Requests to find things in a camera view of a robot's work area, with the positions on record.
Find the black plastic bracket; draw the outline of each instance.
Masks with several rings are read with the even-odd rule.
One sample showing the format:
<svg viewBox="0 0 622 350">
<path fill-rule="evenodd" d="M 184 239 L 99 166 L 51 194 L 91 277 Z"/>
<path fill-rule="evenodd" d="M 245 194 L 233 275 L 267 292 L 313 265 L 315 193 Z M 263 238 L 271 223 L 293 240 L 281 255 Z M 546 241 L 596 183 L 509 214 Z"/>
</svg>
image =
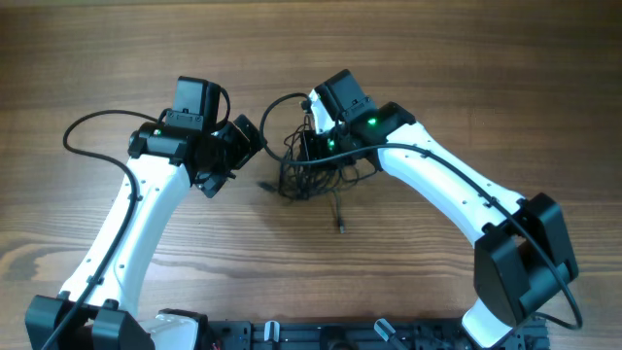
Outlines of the black plastic bracket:
<svg viewBox="0 0 622 350">
<path fill-rule="evenodd" d="M 30 344 L 39 350 L 74 305 L 64 297 L 35 296 L 26 311 Z M 84 305 L 64 329 L 53 350 L 154 350 L 150 336 L 127 311 L 118 311 L 116 300 L 104 307 Z M 87 320 L 94 320 L 86 326 Z"/>
<path fill-rule="evenodd" d="M 560 206 L 544 193 L 520 204 L 515 219 L 568 284 L 578 276 L 578 266 Z M 482 229 L 486 234 L 475 242 L 475 291 L 497 318 L 519 326 L 561 287 L 535 248 L 527 241 L 517 243 L 517 230 L 508 221 Z"/>
</svg>

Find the white arm segment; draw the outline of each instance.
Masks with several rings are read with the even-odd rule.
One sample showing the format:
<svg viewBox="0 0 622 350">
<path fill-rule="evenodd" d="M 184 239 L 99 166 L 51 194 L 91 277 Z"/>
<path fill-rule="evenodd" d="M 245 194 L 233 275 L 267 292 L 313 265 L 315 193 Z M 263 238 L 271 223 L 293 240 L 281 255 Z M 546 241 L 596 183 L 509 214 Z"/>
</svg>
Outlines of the white arm segment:
<svg viewBox="0 0 622 350">
<path fill-rule="evenodd" d="M 518 211 L 517 200 L 523 198 L 521 194 L 509 191 L 471 169 L 434 141 L 419 122 L 400 127 L 387 140 L 388 143 L 416 145 L 432 151 L 464 172 L 510 213 Z M 485 205 L 487 201 L 471 186 L 435 160 L 401 149 L 379 149 L 378 156 L 388 174 L 399 178 L 429 200 L 463 232 L 472 246 L 484 235 L 484 225 L 498 225 L 505 220 L 497 209 Z M 488 310 L 481 299 L 463 317 L 463 327 L 483 348 L 494 346 L 512 331 L 510 326 Z"/>
<path fill-rule="evenodd" d="M 101 306 L 106 299 L 114 299 L 119 302 L 119 310 L 136 317 L 147 267 L 166 223 L 190 190 L 190 178 L 183 165 L 171 165 L 167 157 L 142 155 L 131 158 L 127 167 L 138 181 L 142 199 L 136 202 L 134 215 L 103 274 L 103 282 L 93 289 L 86 303 Z M 130 192 L 129 180 L 124 177 L 99 234 L 78 269 L 60 289 L 70 292 L 70 300 L 80 296 L 88 277 L 95 273 L 108 251 L 127 211 Z"/>
</svg>

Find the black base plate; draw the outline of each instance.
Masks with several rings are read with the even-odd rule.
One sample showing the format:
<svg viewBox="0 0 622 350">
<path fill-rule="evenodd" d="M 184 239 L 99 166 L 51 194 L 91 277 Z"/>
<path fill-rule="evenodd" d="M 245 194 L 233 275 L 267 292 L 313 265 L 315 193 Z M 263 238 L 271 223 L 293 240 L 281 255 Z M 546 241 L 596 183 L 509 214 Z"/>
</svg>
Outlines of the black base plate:
<svg viewBox="0 0 622 350">
<path fill-rule="evenodd" d="M 460 319 L 437 319 L 392 323 L 392 326 L 397 337 L 411 350 L 476 350 L 460 324 Z M 279 342 L 275 344 L 263 341 L 264 324 L 225 321 L 209 325 L 221 350 L 321 350 L 320 332 L 329 326 L 344 329 L 347 339 L 358 350 L 396 350 L 376 333 L 373 323 L 281 324 Z M 544 320 L 532 320 L 496 348 L 548 350 L 549 346 Z"/>
</svg>

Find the robotic arm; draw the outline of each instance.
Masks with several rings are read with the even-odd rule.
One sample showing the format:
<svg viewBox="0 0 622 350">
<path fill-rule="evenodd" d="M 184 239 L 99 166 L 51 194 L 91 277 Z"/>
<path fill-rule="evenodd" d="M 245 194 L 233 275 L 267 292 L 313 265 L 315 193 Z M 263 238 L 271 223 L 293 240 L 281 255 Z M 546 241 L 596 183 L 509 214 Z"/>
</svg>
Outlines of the robotic arm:
<svg viewBox="0 0 622 350">
<path fill-rule="evenodd" d="M 214 83 L 181 77 L 165 122 L 146 122 L 132 134 L 126 166 L 140 185 L 129 225 L 80 305 L 80 296 L 93 283 L 95 270 L 104 263 L 124 219 L 132 196 L 126 176 L 92 247 L 58 296 L 33 298 L 25 320 L 33 349 L 42 348 L 57 332 L 56 347 L 50 348 L 219 350 L 214 348 L 218 343 L 214 325 L 208 327 L 205 315 L 162 310 L 155 319 L 141 323 L 134 316 L 157 242 L 190 187 L 196 185 L 212 197 L 228 178 L 235 177 L 231 170 L 241 168 L 262 147 L 278 158 L 262 137 L 265 118 L 275 104 L 263 116 L 259 131 L 244 116 L 216 123 L 220 93 Z M 303 108 L 313 114 L 316 135 L 305 147 L 313 159 L 337 159 L 344 153 L 351 154 L 352 161 L 367 158 L 421 193 L 474 247 L 479 299 L 461 323 L 477 347 L 502 344 L 562 289 L 532 244 L 516 245 L 512 236 L 520 230 L 498 210 L 499 205 L 524 225 L 565 283 L 576 278 L 578 268 L 561 210 L 548 196 L 541 193 L 526 200 L 478 174 L 436 143 L 396 103 L 377 109 L 347 70 L 308 97 Z M 334 133 L 343 130 L 347 135 L 339 138 L 337 148 L 331 147 Z M 416 153 L 413 148 L 424 151 Z M 337 149 L 343 152 L 336 155 Z M 472 183 L 488 195 L 483 196 Z M 72 308 L 78 311 L 67 316 Z M 69 322 L 59 332 L 63 318 Z M 92 326 L 86 326 L 88 319 L 94 320 Z M 278 341 L 278 328 L 268 325 L 274 323 L 266 324 L 266 341 L 275 332 Z M 245 329 L 240 339 L 246 334 Z"/>
<path fill-rule="evenodd" d="M 544 260 L 552 261 L 565 284 L 578 276 L 561 209 L 546 194 L 527 200 L 486 179 L 434 141 L 414 116 L 395 102 L 377 109 L 348 70 L 317 86 L 308 103 L 303 109 L 314 116 L 316 137 L 326 141 L 309 140 L 307 144 L 338 139 L 346 152 L 382 147 L 353 154 L 351 162 L 366 157 L 377 169 L 408 184 L 445 214 L 475 248 L 474 285 L 479 299 L 463 317 L 462 326 L 478 346 L 498 345 L 565 288 Z M 414 146 L 420 153 L 382 145 Z M 306 149 L 313 151 L 312 159 L 331 157 L 327 147 Z M 522 227 L 513 227 L 499 206 Z M 530 235 L 535 242 L 517 245 L 512 237 L 516 234 Z M 536 245 L 546 257 L 537 255 Z"/>
</svg>

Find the wooden table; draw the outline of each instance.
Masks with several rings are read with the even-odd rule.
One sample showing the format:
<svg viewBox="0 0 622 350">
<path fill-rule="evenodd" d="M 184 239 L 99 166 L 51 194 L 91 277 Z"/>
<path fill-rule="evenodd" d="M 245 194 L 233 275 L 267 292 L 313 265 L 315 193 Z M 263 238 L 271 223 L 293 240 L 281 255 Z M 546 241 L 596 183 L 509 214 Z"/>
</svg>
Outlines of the wooden table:
<svg viewBox="0 0 622 350">
<path fill-rule="evenodd" d="M 585 327 L 551 327 L 554 349 L 618 349 L 622 333 L 622 20 L 614 2 L 466 0 L 11 8 L 0 10 L 0 349 L 29 348 L 24 311 L 54 296 L 117 195 L 121 173 L 61 145 L 103 109 L 156 116 L 178 76 L 226 87 L 258 123 L 277 97 L 350 68 L 378 104 L 396 101 L 456 156 L 566 215 Z M 114 116 L 71 142 L 126 159 L 142 121 Z M 273 145 L 300 124 L 271 116 Z M 257 155 L 208 200 L 173 215 L 141 297 L 213 320 L 458 317 L 473 304 L 473 254 L 435 208 L 379 174 L 331 198 L 262 190 Z M 545 307 L 567 319 L 565 300 Z"/>
</svg>

